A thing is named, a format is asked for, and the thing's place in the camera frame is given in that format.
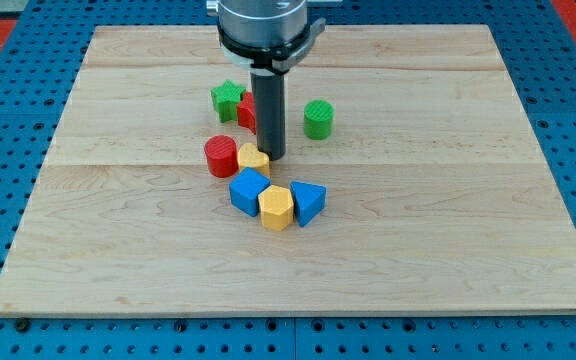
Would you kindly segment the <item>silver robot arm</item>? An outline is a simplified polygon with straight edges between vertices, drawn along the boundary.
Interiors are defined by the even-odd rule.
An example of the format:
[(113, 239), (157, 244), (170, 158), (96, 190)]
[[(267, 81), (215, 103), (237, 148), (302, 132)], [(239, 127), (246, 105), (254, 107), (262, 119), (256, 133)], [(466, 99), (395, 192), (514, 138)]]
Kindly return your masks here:
[(272, 161), (286, 152), (284, 76), (302, 62), (326, 28), (308, 21), (307, 0), (208, 0), (221, 48), (246, 69), (255, 106), (257, 148)]

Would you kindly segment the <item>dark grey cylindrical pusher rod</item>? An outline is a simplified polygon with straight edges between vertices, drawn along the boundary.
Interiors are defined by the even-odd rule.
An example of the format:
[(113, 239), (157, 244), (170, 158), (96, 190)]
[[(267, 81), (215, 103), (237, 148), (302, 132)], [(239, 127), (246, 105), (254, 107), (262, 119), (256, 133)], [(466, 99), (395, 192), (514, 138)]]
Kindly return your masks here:
[(285, 94), (282, 75), (250, 74), (256, 117), (258, 150), (271, 161), (282, 158), (286, 151)]

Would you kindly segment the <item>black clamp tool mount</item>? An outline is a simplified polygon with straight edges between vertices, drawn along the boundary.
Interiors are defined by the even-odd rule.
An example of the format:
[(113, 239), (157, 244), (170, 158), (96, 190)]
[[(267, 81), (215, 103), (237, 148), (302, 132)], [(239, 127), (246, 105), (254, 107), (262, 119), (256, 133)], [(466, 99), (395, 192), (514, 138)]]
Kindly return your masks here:
[(217, 26), (224, 55), (235, 65), (259, 76), (284, 75), (302, 62), (315, 45), (317, 37), (326, 29), (326, 19), (319, 18), (295, 38), (281, 45), (255, 47), (244, 45)]

